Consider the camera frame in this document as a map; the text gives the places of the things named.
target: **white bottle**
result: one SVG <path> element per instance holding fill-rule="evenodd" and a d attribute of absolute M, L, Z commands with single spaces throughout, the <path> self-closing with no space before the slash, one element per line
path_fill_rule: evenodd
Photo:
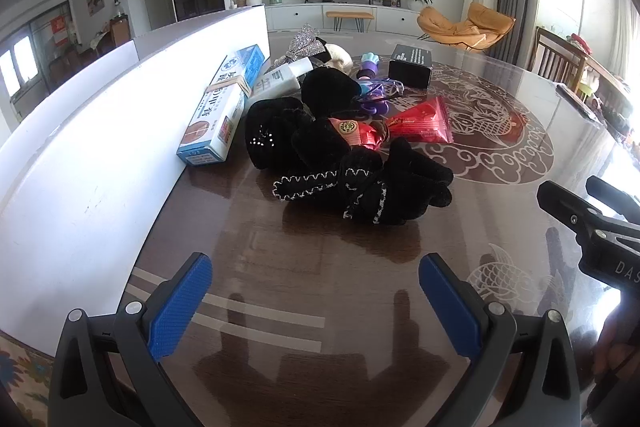
<path fill-rule="evenodd" d="M 258 100 L 279 98 L 299 91 L 298 77 L 311 71 L 314 67 L 311 60 L 305 57 L 290 64 L 283 64 L 258 77 L 254 83 L 251 97 L 245 104 L 245 112 Z"/>

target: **wooden bench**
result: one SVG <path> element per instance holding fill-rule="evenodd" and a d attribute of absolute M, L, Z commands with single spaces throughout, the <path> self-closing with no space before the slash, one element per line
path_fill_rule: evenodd
<path fill-rule="evenodd" d="M 354 19 L 356 21 L 356 28 L 360 33 L 364 33 L 364 21 L 372 21 L 373 15 L 369 12 L 327 12 L 327 17 L 334 18 L 334 31 L 339 32 L 342 30 L 342 19 Z"/>

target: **red decoration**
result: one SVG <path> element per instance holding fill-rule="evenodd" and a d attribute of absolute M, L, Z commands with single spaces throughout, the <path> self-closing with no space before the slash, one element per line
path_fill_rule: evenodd
<path fill-rule="evenodd" d="M 449 114 L 443 97 L 436 96 L 392 117 L 387 125 L 391 138 L 410 142 L 452 143 Z"/>
<path fill-rule="evenodd" d="M 51 31 L 54 33 L 61 32 L 66 28 L 65 18 L 62 15 L 51 19 Z"/>

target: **red packaging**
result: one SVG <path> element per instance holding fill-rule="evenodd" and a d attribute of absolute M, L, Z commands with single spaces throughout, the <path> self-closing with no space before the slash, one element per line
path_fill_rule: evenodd
<path fill-rule="evenodd" d="M 391 138 L 404 136 L 413 142 L 453 142 L 447 105 L 441 96 L 430 98 L 396 114 L 386 124 Z"/>
<path fill-rule="evenodd" d="M 375 126 L 355 120 L 336 120 L 330 118 L 329 121 L 335 130 L 340 133 L 345 141 L 351 145 L 363 145 L 369 149 L 376 150 L 388 136 L 386 125 L 382 122 L 372 122 Z"/>

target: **black plush toy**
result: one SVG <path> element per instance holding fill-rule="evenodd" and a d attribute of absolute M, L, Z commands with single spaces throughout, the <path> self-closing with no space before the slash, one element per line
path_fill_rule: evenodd
<path fill-rule="evenodd" d="M 391 143 L 383 163 L 371 149 L 351 148 L 329 119 L 313 120 L 295 98 L 255 103 L 245 141 L 258 169 L 289 173 L 274 183 L 281 200 L 314 197 L 340 208 L 344 217 L 387 225 L 451 202 L 451 169 L 415 152 L 404 138 Z"/>
<path fill-rule="evenodd" d="M 451 202 L 452 171 L 415 152 L 404 138 L 391 143 L 389 158 L 354 147 L 337 168 L 302 176 L 284 176 L 273 185 L 280 200 L 323 193 L 344 208 L 344 217 L 381 225 L 403 225 L 427 207 Z"/>
<path fill-rule="evenodd" d="M 309 71 L 301 87 L 302 102 L 316 118 L 356 108 L 353 100 L 360 95 L 360 84 L 334 68 Z"/>

